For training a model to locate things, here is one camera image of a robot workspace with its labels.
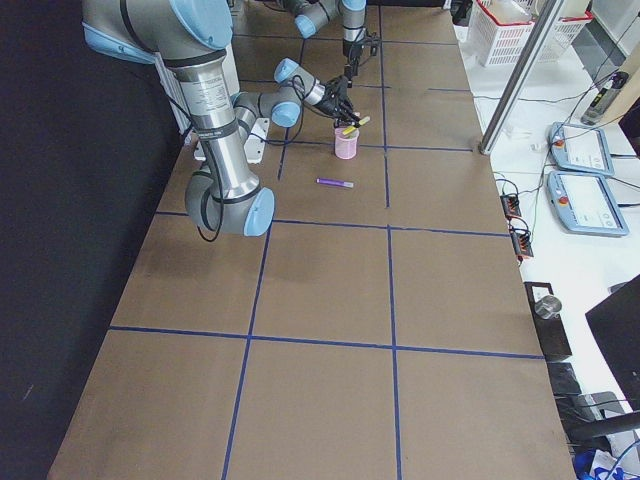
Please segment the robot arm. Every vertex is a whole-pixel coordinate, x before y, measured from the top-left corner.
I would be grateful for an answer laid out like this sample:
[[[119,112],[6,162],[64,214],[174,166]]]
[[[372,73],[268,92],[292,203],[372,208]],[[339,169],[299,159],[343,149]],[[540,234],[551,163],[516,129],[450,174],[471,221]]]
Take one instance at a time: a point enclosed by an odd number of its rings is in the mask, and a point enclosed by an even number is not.
[[[233,35],[225,1],[85,1],[85,40],[98,53],[151,64],[161,60],[176,78],[186,117],[206,163],[185,192],[189,217],[215,234],[260,236],[270,227],[273,192],[250,170],[245,144],[260,118],[289,128],[305,107],[314,107],[348,133],[364,124],[347,95],[365,41],[363,1],[283,1],[303,37],[314,35],[336,16],[343,19],[344,74],[322,82],[285,58],[274,72],[271,93],[231,94],[223,68]]]
[[[359,74],[364,48],[369,47],[371,56],[377,55],[381,39],[365,25],[365,0],[282,0],[276,4],[294,17],[294,23],[304,39],[311,38],[331,21],[341,19],[344,76],[349,87]]]

